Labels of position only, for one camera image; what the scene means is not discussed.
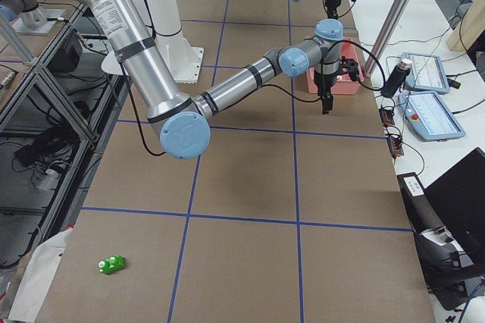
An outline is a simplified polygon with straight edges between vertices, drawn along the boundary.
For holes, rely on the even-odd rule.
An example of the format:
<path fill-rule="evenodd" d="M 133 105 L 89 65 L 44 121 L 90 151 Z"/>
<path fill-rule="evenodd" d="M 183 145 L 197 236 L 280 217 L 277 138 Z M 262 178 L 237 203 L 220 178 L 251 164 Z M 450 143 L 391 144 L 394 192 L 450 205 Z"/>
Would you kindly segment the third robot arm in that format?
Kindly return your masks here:
<path fill-rule="evenodd" d="M 47 23 L 47 15 L 37 0 L 1 0 L 1 15 L 9 22 L 20 17 L 32 30 Z"/>

